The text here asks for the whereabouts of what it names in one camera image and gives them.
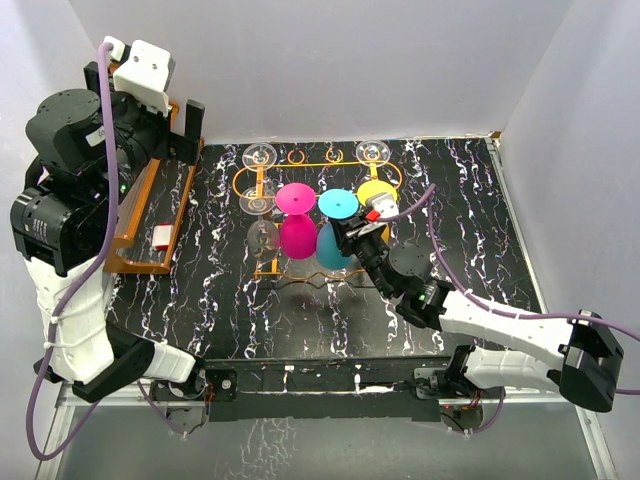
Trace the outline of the blue plastic wine glass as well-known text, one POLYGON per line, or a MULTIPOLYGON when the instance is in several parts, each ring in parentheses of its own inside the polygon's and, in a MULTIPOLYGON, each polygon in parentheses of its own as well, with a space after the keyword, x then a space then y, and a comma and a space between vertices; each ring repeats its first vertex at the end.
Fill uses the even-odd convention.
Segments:
POLYGON ((359 209, 359 201, 351 191, 334 188, 320 195, 318 208, 327 222, 318 233, 316 259, 328 270, 342 270, 350 265, 351 258, 341 253, 332 221, 352 217, 359 209))

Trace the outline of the yellow plastic wine glass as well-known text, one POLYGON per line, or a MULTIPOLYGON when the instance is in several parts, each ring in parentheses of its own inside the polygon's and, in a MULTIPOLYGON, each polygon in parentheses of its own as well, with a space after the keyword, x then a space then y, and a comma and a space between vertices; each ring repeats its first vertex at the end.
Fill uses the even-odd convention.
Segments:
POLYGON ((398 204, 398 193, 396 189, 389 183, 382 180, 368 180, 362 183, 356 193, 356 197, 361 205, 365 206, 366 200, 378 193, 388 192, 391 193, 398 204))

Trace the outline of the magenta plastic wine glass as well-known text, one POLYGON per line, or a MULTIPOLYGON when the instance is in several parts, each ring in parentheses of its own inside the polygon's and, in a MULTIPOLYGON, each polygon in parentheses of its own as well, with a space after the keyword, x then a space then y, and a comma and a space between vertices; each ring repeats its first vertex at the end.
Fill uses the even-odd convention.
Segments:
POLYGON ((309 212, 316 204, 314 190, 303 183, 289 183, 277 192, 275 201, 277 208, 285 215, 280 228, 284 254, 296 260, 313 256, 317 244, 317 227, 309 212))

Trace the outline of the clear wine glass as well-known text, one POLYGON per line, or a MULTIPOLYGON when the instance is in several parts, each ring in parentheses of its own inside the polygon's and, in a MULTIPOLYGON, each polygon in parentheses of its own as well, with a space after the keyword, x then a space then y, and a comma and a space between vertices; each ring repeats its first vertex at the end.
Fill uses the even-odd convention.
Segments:
POLYGON ((249 145, 242 154, 244 167, 256 174, 256 181, 266 187, 270 180, 266 171, 272 168, 278 160, 276 149, 268 143, 254 143, 249 145))
POLYGON ((275 208, 275 194, 268 187, 250 187, 241 194, 239 206, 254 218, 247 231, 250 253, 259 263, 274 260, 280 250, 279 230, 270 218, 275 208))
POLYGON ((378 170, 391 158, 391 149, 380 140, 365 140, 357 144, 355 158, 369 170, 370 177, 377 180, 378 170))

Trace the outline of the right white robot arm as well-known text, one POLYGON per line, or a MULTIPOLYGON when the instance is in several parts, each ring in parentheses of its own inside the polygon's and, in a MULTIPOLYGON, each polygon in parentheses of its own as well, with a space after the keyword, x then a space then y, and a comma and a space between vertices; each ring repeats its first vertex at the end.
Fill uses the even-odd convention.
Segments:
POLYGON ((613 407, 624 351, 612 326, 585 310, 536 314, 475 297, 434 277, 428 254, 412 244, 388 246, 374 212, 331 220, 337 246, 355 256, 396 313, 421 329, 467 335, 500 350, 459 346, 432 387, 466 397, 499 387, 560 394, 587 410, 613 407))

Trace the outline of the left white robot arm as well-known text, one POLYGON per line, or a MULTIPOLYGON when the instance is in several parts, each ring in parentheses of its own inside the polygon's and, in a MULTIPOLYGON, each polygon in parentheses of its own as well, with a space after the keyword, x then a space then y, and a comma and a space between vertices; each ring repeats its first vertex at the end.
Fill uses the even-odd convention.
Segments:
POLYGON ((100 88, 112 78, 101 75, 96 62, 83 73, 83 87, 48 96, 27 122, 36 157, 10 210, 43 321, 45 354, 35 372, 69 383, 89 403, 143 378, 197 398, 207 383, 200 362, 110 324, 103 281, 104 242, 115 234, 120 204, 153 160, 180 143, 193 147, 195 137, 173 133, 168 114, 115 90, 108 103, 115 146, 108 149, 100 88))

